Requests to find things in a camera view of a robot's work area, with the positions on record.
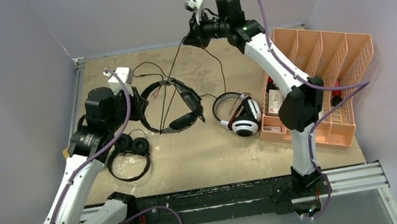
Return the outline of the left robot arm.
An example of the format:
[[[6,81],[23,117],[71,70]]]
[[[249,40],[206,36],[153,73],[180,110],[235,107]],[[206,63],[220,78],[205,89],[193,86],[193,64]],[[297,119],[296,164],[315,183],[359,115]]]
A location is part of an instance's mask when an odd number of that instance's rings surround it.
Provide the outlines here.
[[[113,192],[93,217],[80,222],[110,148],[123,135],[129,121],[140,119],[144,103],[134,86],[100,87],[89,92],[85,113],[70,138],[61,184],[43,224],[132,224],[138,219],[136,198]]]

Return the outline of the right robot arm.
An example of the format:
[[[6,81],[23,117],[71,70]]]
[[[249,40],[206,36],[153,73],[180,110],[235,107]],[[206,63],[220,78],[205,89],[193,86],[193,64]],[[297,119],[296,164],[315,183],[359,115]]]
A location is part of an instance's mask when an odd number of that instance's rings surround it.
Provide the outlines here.
[[[186,0],[185,9],[192,13],[185,45],[205,48],[211,39],[225,38],[228,43],[250,57],[272,79],[284,96],[278,110],[282,125],[291,133],[293,189],[308,195],[322,174],[315,161],[315,124],[323,106],[323,80],[309,77],[293,65],[270,39],[256,20],[247,20],[240,0],[216,0],[218,16],[208,18],[204,0]]]

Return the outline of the black over-ear headphones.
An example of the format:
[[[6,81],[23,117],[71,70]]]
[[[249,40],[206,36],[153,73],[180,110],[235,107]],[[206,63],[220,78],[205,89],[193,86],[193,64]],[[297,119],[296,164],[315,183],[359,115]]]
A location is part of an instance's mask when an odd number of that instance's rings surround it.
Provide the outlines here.
[[[146,160],[145,167],[143,171],[135,177],[131,178],[123,178],[118,177],[114,173],[113,164],[114,160],[118,156],[140,156],[144,157]],[[119,181],[123,182],[136,182],[142,177],[144,177],[148,171],[150,170],[151,166],[151,155],[150,155],[150,143],[146,137],[136,137],[132,138],[129,134],[121,134],[121,136],[116,140],[114,143],[114,149],[107,158],[106,167],[111,174],[112,177]]]

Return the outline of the white and black headphones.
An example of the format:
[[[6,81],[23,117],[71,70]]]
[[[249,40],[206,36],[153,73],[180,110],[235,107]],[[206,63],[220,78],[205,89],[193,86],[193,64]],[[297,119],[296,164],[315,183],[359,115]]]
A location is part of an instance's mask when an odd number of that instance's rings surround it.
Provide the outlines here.
[[[227,99],[236,99],[240,102],[229,120],[222,120],[217,115],[219,105]],[[213,103],[212,113],[216,124],[224,129],[231,130],[240,137],[250,137],[260,128],[262,111],[258,103],[248,92],[227,92],[218,96]]]

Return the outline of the black headband headset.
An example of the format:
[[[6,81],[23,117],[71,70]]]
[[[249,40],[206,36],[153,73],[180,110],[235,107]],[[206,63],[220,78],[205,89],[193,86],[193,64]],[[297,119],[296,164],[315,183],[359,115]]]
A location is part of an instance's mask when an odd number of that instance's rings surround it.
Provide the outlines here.
[[[149,102],[161,91],[161,113],[157,127],[147,121]],[[198,120],[205,122],[202,98],[196,91],[176,78],[165,78],[147,86],[139,95],[140,122],[156,134],[178,134],[192,127]]]

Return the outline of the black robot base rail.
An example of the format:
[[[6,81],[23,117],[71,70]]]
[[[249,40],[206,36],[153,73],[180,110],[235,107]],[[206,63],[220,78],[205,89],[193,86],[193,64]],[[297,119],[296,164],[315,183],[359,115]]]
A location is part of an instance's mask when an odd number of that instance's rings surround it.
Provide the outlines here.
[[[123,224],[200,224],[268,213],[310,217],[322,209],[331,192],[326,175],[293,172],[148,197],[113,192],[109,198],[128,204]]]

